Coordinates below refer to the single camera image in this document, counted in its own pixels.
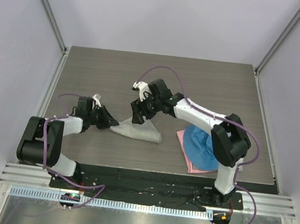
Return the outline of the grey folded cloth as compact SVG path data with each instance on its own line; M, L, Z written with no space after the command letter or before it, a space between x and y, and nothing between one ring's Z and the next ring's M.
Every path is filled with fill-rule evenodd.
M239 162L237 164L237 167L238 167L238 172L241 172L243 170L243 161Z

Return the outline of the blue cloth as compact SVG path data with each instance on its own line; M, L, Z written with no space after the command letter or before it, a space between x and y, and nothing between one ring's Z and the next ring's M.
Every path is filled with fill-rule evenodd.
M212 138L195 125L188 126L183 135L184 153L192 165L202 171L216 171L219 162L213 153Z

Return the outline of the aluminium front rail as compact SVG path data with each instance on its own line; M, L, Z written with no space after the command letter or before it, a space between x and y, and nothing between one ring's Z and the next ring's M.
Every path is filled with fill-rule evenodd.
M0 175L0 183L11 185L72 190L71 187L57 185L52 176L40 166L7 163ZM296 213L291 197L266 193L254 193L249 196L241 192L243 208L245 213L253 212L253 203L256 202L257 214L261 216L283 217L295 219Z

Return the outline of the pink cloth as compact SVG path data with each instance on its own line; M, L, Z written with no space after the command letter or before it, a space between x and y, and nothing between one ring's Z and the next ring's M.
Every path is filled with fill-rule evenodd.
M177 132L184 154L187 171L190 174L210 173L218 170L219 162L213 154L211 136L205 132L184 129Z

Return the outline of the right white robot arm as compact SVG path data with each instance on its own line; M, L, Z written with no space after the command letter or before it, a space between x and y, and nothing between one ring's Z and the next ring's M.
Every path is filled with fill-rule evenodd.
M219 162L212 202L219 207L229 204L236 191L237 166L251 148L241 119L235 114L225 116L209 111L184 94L172 94L161 78L148 84L137 81L132 89L138 92L138 98L131 102L133 124L142 125L162 112L187 121L211 136L213 154Z

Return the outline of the aluminium frame post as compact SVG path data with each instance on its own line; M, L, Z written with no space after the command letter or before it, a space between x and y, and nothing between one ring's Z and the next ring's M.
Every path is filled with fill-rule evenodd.
M52 28L52 31L54 33L54 37L56 38L57 44L58 44L62 54L65 54L67 52L67 46L65 45L64 39L59 30L59 27L56 22L52 8L50 6L49 0L39 0L39 1L41 3L41 6L44 9L45 15L46 15L46 17L49 21L49 24Z
M280 49L283 43L289 38L290 34L296 28L296 26L300 23L300 7L297 9L293 17L290 19L288 24L285 26L283 31L280 33L279 37L275 40L274 44L269 48L266 55L260 61L259 65L254 69L254 74L256 76L259 75L266 67L268 62L272 59L275 53Z

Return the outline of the left aluminium frame post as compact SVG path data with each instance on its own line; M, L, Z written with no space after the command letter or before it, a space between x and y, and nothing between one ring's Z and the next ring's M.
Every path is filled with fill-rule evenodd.
M56 38L57 44L58 44L62 54L65 54L67 52L67 46L65 45L64 39L59 30L59 27L56 22L52 8L50 6L49 0L39 0L39 1L41 3L41 6L44 9L45 15L46 15L46 17L49 21L49 24L52 28L52 31L54 33L54 37Z

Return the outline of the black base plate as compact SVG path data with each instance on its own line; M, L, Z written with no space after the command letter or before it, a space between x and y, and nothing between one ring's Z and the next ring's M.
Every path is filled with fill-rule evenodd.
M98 193L94 185L105 185L99 198L106 200L194 211L244 208L241 193L233 192L223 202L213 189L214 179L204 177L78 164L70 180L83 184L90 197Z

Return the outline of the grey cloth napkin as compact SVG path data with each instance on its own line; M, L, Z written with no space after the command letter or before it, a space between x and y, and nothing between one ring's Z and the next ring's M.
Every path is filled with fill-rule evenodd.
M127 138L152 143L160 143L162 136L157 131L155 125L150 120L146 120L144 124L133 124L132 119L128 118L119 123L118 126L110 127L115 134L125 136Z

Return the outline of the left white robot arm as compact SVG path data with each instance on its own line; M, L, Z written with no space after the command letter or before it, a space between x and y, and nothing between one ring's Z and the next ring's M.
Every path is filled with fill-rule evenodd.
M65 116L30 117L16 150L21 162L39 165L69 189L82 188L81 166L61 153L63 137L84 133L91 126L99 130L119 122L100 103L100 96L79 96L77 105Z

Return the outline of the right aluminium frame post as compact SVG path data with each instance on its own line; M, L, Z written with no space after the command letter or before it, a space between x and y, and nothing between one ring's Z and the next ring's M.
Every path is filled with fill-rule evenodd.
M275 40L274 44L269 48L266 55L260 61L259 65L254 69L254 74L256 76L259 75L266 67L268 62L272 59L275 53L280 49L283 43L289 38L290 34L296 28L296 26L300 23L300 7L297 9L293 17L290 19L288 24L285 26L283 31L280 33L279 37Z

